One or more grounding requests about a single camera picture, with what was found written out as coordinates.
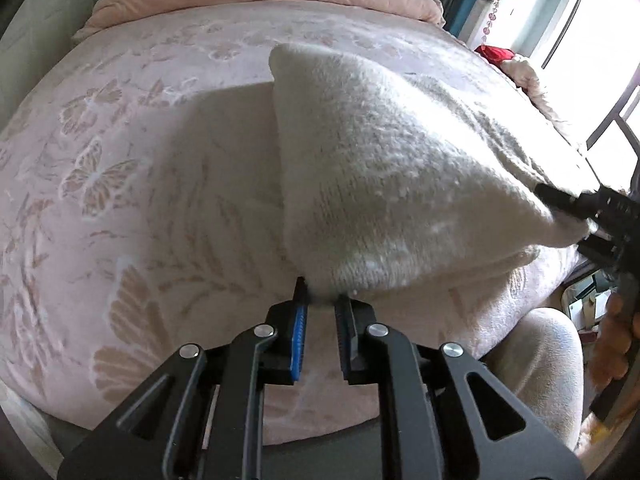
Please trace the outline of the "person's right hand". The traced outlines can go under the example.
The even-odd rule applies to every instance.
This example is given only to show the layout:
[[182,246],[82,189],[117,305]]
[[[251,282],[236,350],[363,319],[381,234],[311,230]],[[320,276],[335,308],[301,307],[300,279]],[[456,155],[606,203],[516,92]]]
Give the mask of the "person's right hand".
[[631,321],[623,320],[623,297],[614,292],[608,298],[606,313],[599,325],[599,335],[589,361],[591,382],[598,391],[612,380],[622,379],[629,368],[627,353],[639,339],[639,315]]

